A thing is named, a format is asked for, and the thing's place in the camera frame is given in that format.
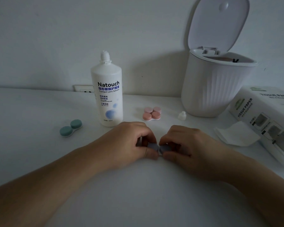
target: white tissue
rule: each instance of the white tissue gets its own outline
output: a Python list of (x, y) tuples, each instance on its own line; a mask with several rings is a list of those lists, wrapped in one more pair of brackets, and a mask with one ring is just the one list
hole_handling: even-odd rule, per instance
[(249, 146), (260, 139), (247, 124), (239, 121), (227, 129), (214, 128), (217, 136), (225, 143), (236, 146)]

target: white wall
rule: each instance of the white wall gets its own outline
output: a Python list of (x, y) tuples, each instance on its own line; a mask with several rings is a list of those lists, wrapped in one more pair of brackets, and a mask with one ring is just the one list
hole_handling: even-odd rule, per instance
[[(0, 0), (0, 87), (72, 91), (110, 52), (124, 93), (180, 96), (196, 0)], [(250, 0), (231, 49), (260, 64), (246, 84), (284, 88), (284, 0)]]

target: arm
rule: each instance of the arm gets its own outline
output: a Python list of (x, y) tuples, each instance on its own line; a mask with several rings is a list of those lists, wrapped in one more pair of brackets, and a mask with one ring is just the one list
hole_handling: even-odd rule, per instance
[(172, 126), (159, 144), (167, 143), (173, 151), (165, 159), (200, 178), (233, 185), (271, 225), (284, 226), (284, 179), (198, 129)]
[[(142, 145), (137, 140), (142, 136)], [(139, 158), (157, 159), (156, 143), (142, 122), (123, 122), (87, 146), (0, 186), (0, 226), (42, 226), (66, 199), (99, 172)]]

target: blue bubble graphic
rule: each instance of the blue bubble graphic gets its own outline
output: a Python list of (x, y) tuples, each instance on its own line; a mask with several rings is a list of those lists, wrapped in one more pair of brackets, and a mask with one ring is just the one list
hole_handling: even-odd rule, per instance
[(106, 118), (108, 118), (109, 120), (112, 120), (114, 119), (114, 117), (116, 116), (117, 112), (116, 110), (108, 110), (106, 113), (105, 113), (105, 116)]

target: small white bottle cap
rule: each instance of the small white bottle cap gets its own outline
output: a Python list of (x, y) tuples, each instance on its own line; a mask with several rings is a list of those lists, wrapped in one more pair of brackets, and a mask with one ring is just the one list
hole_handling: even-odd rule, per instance
[(101, 61), (102, 64), (110, 64), (111, 60), (109, 57), (109, 53), (107, 51), (102, 51), (101, 52)]
[(178, 119), (184, 121), (186, 119), (186, 113), (185, 111), (182, 111), (179, 115), (178, 115)]

